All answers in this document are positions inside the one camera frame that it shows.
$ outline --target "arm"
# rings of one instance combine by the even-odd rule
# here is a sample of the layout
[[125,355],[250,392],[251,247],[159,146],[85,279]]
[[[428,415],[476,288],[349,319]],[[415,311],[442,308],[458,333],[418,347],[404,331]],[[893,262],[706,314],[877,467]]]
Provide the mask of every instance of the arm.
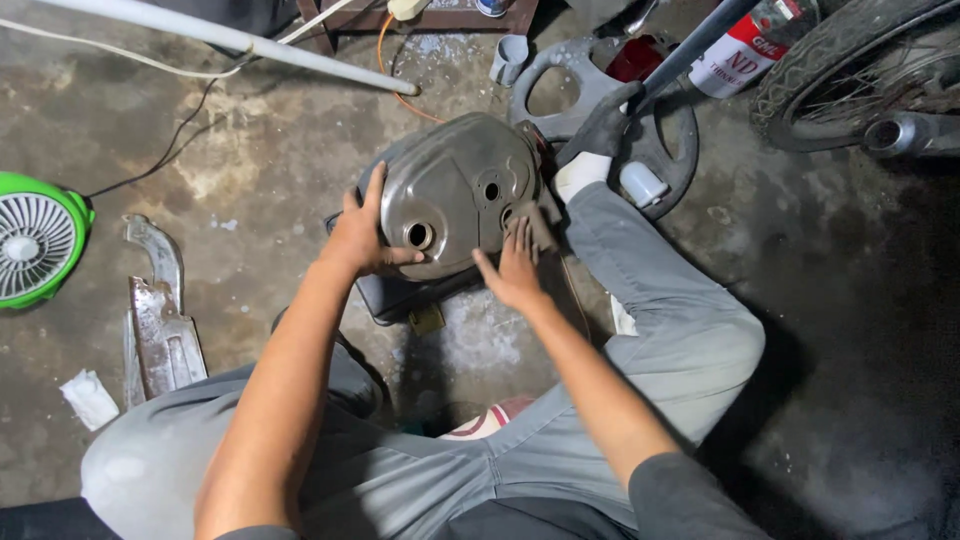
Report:
[[362,208],[355,190],[344,196],[330,240],[267,341],[207,466],[195,538],[259,525],[298,528],[297,493],[324,417],[334,336],[353,281],[383,264],[423,260],[419,252],[380,245],[385,169],[380,163],[373,170]]
[[499,271],[479,250],[473,258],[484,281],[505,305],[530,323],[577,407],[590,437],[624,487],[648,457],[680,448],[637,391],[571,326],[537,280],[537,246],[527,219],[504,234]]

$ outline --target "gray plastic cup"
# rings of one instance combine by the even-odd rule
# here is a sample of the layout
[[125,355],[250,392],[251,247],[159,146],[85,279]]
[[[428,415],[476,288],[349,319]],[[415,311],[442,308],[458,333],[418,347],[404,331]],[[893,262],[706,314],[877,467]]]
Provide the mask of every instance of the gray plastic cup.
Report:
[[507,88],[513,86],[516,78],[523,71],[523,63],[530,56],[530,46],[526,36],[507,35],[496,43],[496,53],[493,55],[493,66],[490,68],[490,78],[498,85]]

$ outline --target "red label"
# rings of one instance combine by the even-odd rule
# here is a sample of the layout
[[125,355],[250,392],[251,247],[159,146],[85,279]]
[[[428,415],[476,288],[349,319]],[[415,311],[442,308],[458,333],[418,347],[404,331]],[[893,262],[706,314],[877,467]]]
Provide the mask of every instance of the red label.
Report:
[[733,25],[733,28],[727,31],[727,34],[737,41],[742,41],[757,54],[772,61],[779,60],[787,51],[787,47],[761,36],[760,30],[749,15]]

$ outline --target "person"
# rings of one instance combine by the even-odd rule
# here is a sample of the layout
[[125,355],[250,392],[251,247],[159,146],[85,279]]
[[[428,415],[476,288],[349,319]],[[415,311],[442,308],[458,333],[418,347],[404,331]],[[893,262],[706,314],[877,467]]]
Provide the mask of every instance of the person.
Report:
[[598,352],[541,289],[514,220],[484,280],[563,383],[494,434],[449,441],[364,420],[376,385],[337,341],[354,280],[423,255],[378,236],[385,166],[344,213],[253,366],[159,396],[84,457],[83,495],[127,540],[765,538],[684,453],[753,373],[762,326],[687,263],[584,152],[557,175],[566,240],[636,320]]

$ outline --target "metal rod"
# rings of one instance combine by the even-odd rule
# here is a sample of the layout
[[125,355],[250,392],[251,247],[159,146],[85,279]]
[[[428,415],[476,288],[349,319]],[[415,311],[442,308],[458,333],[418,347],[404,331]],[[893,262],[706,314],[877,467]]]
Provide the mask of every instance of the metal rod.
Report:
[[193,37],[210,43],[244,51],[264,58],[283,61],[320,71],[335,77],[350,79],[357,83],[376,86],[407,95],[417,95],[420,88],[412,83],[383,75],[369,69],[335,61],[316,53],[297,47],[270,41],[264,37],[240,32],[226,26],[215,24],[183,13],[165,10],[135,0],[38,0],[79,12],[93,13],[170,32],[180,36]]
[[713,10],[704,22],[700,23],[700,26],[684,39],[684,42],[674,49],[670,56],[666,57],[666,60],[643,82],[645,95],[640,107],[650,103],[667,85],[683,75],[693,61],[700,58],[710,45],[757,4],[759,0],[724,0],[717,6],[717,9]]

